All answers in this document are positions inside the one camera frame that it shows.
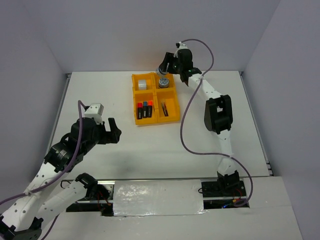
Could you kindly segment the blue putty jar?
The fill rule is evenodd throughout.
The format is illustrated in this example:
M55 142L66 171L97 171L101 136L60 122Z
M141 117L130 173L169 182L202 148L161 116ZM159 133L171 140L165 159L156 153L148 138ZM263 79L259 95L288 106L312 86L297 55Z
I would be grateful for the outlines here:
M163 72L159 67L156 68L155 72L161 78L164 78L165 75L167 74L166 72Z
M162 77L158 80L158 87L160 89L166 89L170 86L170 80L166 77Z

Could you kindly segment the clear tape roll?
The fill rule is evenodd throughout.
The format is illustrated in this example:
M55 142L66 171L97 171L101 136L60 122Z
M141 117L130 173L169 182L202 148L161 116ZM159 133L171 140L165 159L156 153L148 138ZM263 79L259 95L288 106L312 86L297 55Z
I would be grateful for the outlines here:
M139 79L138 80L138 90L144 91L147 90L147 81L145 79Z

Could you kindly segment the yellow four-compartment organizer tray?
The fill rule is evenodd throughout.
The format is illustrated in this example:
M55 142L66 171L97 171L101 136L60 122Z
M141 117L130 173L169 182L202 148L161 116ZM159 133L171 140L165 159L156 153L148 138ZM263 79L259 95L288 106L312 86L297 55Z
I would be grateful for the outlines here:
M132 94L134 121L137 126L168 124L180 121L180 104L176 90L175 80L172 74L165 75L164 78L170 80L168 88L159 88L159 77L156 73L133 74ZM147 90L138 90L138 80L146 80ZM137 119L137 103L153 101L152 117ZM164 116L162 103L166 104L168 116Z

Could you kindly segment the pink cap black highlighter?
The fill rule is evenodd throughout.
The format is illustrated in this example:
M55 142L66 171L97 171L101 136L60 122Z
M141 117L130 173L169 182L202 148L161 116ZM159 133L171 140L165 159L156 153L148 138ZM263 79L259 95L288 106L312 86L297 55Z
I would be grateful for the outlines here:
M137 103L136 118L138 120L141 120L143 118L143 103L142 102Z

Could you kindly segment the blue gel pen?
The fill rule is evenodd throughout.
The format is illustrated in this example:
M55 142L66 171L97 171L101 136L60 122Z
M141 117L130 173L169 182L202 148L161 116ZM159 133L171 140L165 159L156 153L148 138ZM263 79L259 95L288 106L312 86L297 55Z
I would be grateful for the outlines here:
M162 107L164 116L167 117L168 116L168 112L167 112L167 108L166 108L166 105L165 105L164 102L161 103L161 107Z

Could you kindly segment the blue cap black highlighter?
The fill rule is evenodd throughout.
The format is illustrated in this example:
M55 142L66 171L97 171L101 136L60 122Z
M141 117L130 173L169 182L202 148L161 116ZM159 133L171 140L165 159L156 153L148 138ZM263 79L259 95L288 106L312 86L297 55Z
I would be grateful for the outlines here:
M147 118L148 117L148 102L144 101L142 105L142 117Z

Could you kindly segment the orange cap black highlighter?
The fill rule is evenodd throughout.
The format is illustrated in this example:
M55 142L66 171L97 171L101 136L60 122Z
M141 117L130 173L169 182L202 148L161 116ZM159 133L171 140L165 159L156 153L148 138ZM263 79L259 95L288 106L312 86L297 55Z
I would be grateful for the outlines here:
M147 117L151 118L153 113L153 101L149 100L147 102Z

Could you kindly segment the red pen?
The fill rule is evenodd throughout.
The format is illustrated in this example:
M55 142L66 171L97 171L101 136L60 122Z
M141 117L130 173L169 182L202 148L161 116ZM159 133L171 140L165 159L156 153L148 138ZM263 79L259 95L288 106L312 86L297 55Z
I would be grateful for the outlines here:
M164 116L168 117L169 113L168 113L168 110L167 110L167 106L166 106L166 104L164 102L162 103L162 108L163 108Z

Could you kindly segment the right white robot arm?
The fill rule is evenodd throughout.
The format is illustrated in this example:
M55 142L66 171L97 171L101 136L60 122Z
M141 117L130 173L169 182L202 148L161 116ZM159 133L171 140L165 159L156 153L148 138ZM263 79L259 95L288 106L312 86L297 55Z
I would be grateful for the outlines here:
M167 52L164 60L157 69L157 74L179 75L183 83L194 90L191 100L199 95L205 102L204 125L209 132L215 133L222 153L217 167L217 190L223 196L230 195L240 182L239 172L233 155L230 132L233 123L232 100L229 95L218 92L203 76L202 72L194 67L193 54L184 44L177 44L174 53Z

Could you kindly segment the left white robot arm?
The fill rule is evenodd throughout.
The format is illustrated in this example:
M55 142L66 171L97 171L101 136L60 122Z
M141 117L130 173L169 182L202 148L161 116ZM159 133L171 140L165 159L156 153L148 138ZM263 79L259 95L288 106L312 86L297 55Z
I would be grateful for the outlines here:
M71 204L82 199L102 198L110 192L88 173L81 173L69 186L50 197L51 192L79 164L96 145L116 144L121 130L115 119L105 123L93 118L79 118L58 143L54 144L35 178L24 193L14 197L14 204L0 216L0 236L4 240L37 240L42 228L54 222L57 216Z

